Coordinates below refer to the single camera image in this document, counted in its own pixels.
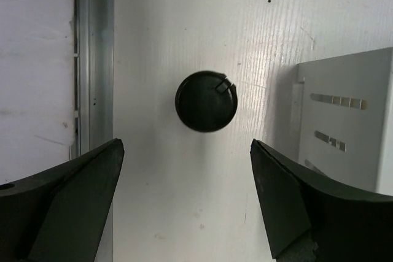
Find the spice jar black lid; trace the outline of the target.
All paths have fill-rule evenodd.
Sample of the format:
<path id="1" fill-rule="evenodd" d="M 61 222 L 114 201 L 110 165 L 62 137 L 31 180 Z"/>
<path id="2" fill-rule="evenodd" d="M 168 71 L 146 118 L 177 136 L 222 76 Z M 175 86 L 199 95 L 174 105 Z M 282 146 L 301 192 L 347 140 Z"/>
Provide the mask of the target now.
<path id="1" fill-rule="evenodd" d="M 224 73 L 198 71 L 179 85 L 175 109 L 181 122 L 200 133 L 212 133 L 226 127 L 238 108 L 236 85 Z"/>

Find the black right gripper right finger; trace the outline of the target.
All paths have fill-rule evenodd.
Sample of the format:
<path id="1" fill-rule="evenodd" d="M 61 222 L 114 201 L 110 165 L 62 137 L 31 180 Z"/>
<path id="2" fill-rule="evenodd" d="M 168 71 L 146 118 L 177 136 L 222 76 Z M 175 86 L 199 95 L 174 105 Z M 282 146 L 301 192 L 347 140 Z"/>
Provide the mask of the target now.
<path id="1" fill-rule="evenodd" d="M 258 140 L 251 164 L 274 260 L 392 260 L 391 196 L 337 182 Z"/>

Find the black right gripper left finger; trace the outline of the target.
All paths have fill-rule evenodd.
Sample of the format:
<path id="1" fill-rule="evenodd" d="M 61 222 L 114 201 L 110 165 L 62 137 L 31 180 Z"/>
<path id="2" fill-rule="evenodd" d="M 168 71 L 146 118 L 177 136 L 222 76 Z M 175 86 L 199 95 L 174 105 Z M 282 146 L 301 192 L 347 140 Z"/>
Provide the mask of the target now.
<path id="1" fill-rule="evenodd" d="M 94 261 L 124 157 L 113 139 L 1 185 L 1 261 Z"/>

